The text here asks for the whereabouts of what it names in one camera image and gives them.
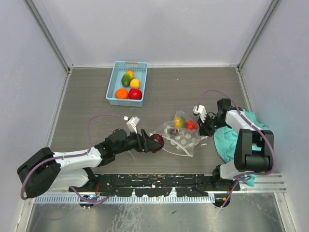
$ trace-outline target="red apple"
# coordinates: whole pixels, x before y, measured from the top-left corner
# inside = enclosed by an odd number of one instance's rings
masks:
[[[164,139],[162,138],[161,135],[153,134],[152,136],[150,136],[150,138],[152,138],[154,141],[156,141],[156,142],[161,144],[161,147],[156,149],[156,150],[151,151],[152,153],[155,153],[155,152],[157,152],[157,151],[159,151],[159,150],[161,150],[163,148],[163,146],[164,146]]]
[[[129,98],[130,99],[135,99],[135,100],[140,100],[142,98],[143,94],[139,89],[132,88],[129,91]]]

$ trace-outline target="orange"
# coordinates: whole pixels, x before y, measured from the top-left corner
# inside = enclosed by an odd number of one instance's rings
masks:
[[[116,98],[127,99],[129,96],[125,88],[120,88],[116,91]]]

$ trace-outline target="white wall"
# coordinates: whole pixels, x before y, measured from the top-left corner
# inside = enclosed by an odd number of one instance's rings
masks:
[[[65,70],[22,0],[0,1],[2,232],[20,212],[17,168],[45,146]]]
[[[236,65],[271,0],[43,1],[74,66]]]
[[[281,1],[243,68],[258,119],[275,135],[282,173],[302,230],[309,228],[309,1]]]

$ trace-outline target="yellow lemon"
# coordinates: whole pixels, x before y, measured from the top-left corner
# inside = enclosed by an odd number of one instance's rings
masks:
[[[139,88],[140,88],[140,80],[138,80],[138,79],[133,79],[133,80],[130,82],[130,87],[131,87],[131,88],[135,88],[135,89],[139,89]]]

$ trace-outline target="green fruit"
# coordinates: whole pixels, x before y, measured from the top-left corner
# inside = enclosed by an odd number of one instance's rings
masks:
[[[127,71],[121,79],[121,84],[125,87],[130,85],[130,82],[134,79],[134,72],[129,70]]]

